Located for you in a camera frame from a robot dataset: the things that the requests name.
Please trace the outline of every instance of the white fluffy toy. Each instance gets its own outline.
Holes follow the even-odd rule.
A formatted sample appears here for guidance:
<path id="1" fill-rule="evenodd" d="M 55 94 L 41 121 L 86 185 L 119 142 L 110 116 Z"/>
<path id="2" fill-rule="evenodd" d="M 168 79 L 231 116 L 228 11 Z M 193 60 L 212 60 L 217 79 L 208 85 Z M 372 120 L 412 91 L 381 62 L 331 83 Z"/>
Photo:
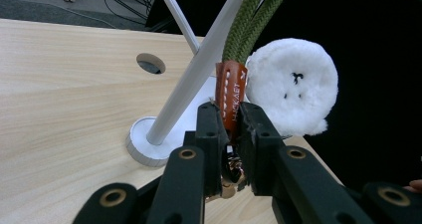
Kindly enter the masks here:
<path id="1" fill-rule="evenodd" d="M 281 136 L 315 135 L 327 130 L 338 76 L 331 56 L 314 42 L 273 41 L 246 64 L 246 101 L 263 108 Z"/>

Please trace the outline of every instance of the leather tag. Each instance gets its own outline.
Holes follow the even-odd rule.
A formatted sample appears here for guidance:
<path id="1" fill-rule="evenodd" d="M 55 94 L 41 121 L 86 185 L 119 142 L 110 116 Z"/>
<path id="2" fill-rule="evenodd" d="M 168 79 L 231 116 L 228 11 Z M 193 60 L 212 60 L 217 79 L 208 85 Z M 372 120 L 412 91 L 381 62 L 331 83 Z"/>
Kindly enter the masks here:
<path id="1" fill-rule="evenodd" d="M 215 102 L 220 108 L 229 138 L 235 143 L 238 110 L 245 96 L 248 69 L 236 61 L 226 61 L 216 64 L 216 73 Z"/>

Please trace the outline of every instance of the wooden table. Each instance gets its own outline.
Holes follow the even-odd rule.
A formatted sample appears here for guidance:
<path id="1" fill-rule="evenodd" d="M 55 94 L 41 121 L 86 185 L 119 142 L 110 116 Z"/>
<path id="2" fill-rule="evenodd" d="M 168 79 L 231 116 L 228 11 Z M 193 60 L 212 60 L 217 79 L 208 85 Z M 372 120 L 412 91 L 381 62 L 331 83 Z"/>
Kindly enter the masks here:
<path id="1" fill-rule="evenodd" d="M 140 53 L 160 58 L 144 71 Z M 158 115 L 192 59 L 183 36 L 0 20 L 0 223 L 72 223 L 99 188 L 139 188 L 164 167 L 139 164 L 125 139 Z M 312 150 L 302 137 L 287 139 Z M 205 223 L 276 223 L 250 188 L 206 204 Z"/>

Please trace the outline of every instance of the green strap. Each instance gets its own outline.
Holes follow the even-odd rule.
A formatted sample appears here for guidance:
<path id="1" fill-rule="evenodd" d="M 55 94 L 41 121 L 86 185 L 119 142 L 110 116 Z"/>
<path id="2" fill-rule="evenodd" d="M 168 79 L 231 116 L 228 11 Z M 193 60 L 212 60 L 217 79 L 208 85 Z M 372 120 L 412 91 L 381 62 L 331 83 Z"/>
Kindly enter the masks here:
<path id="1" fill-rule="evenodd" d="M 244 0 L 230 28 L 222 61 L 245 64 L 256 41 L 283 0 Z"/>

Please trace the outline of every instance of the white plush ball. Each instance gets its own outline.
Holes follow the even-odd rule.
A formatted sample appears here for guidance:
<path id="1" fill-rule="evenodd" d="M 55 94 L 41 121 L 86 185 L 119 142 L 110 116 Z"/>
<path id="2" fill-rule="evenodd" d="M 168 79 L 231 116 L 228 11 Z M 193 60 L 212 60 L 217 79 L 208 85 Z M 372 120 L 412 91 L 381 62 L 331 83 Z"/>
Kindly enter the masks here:
<path id="1" fill-rule="evenodd" d="M 273 41 L 253 53 L 246 66 L 247 100 L 264 109 L 281 136 L 327 129 L 338 77 L 321 45 L 294 38 Z"/>

